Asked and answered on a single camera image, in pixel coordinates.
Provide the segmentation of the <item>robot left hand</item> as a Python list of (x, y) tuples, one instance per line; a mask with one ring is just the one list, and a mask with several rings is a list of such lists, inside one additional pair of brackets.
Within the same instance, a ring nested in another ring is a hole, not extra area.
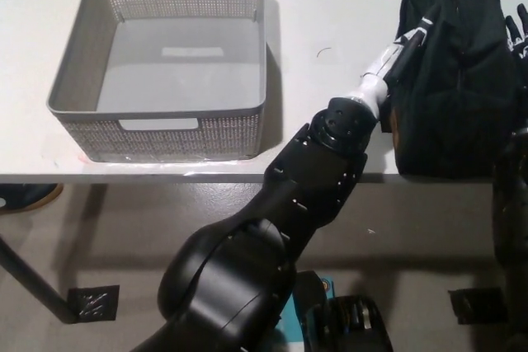
[(399, 36), (361, 75), (359, 87), (350, 98), (368, 107), (380, 119), (380, 107), (389, 96), (389, 86), (402, 76), (413, 55), (424, 45), (434, 22), (423, 17), (418, 25)]

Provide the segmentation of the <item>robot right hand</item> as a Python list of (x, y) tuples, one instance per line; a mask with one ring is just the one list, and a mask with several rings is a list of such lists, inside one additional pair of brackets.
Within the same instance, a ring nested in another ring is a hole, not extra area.
[(520, 3), (516, 10), (521, 21), (521, 29), (512, 16), (505, 18), (508, 47), (517, 58), (527, 59), (527, 9), (524, 3)]

